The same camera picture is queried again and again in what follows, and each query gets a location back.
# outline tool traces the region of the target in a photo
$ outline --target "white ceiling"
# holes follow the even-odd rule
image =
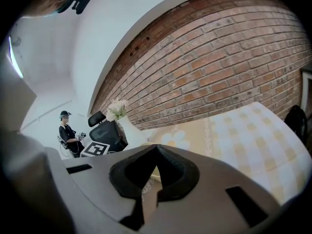
[[[32,88],[47,81],[68,75],[72,49],[79,19],[74,10],[37,18],[21,18],[12,29],[13,51],[24,75]]]

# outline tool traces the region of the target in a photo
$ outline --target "flower bouquet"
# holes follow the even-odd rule
[[[126,107],[128,106],[126,100],[112,100],[112,103],[107,108],[106,118],[108,121],[119,120],[126,116]]]

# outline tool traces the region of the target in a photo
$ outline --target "person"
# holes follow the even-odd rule
[[[23,12],[23,17],[40,17],[63,12],[74,0],[33,0]]]
[[[71,113],[62,111],[59,115],[61,125],[58,128],[59,136],[67,143],[67,148],[72,152],[75,158],[80,157],[80,153],[84,149],[81,143],[83,138],[75,137],[75,131],[68,125],[69,116]]]

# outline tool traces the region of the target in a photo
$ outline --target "light fixture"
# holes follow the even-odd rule
[[[13,64],[13,67],[14,67],[16,73],[19,75],[19,77],[24,78],[23,74],[20,71],[18,63],[16,62],[14,53],[13,53],[11,37],[9,37],[9,42],[10,42],[10,57],[11,57],[11,62]]]

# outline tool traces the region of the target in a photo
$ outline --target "black slot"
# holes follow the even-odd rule
[[[74,167],[66,168],[66,170],[68,171],[69,174],[74,174],[74,173],[82,172],[84,170],[88,170],[91,168],[92,168],[92,166],[86,164],[86,165],[80,165],[80,166],[74,166]]]
[[[225,190],[250,227],[261,223],[268,215],[239,187]]]

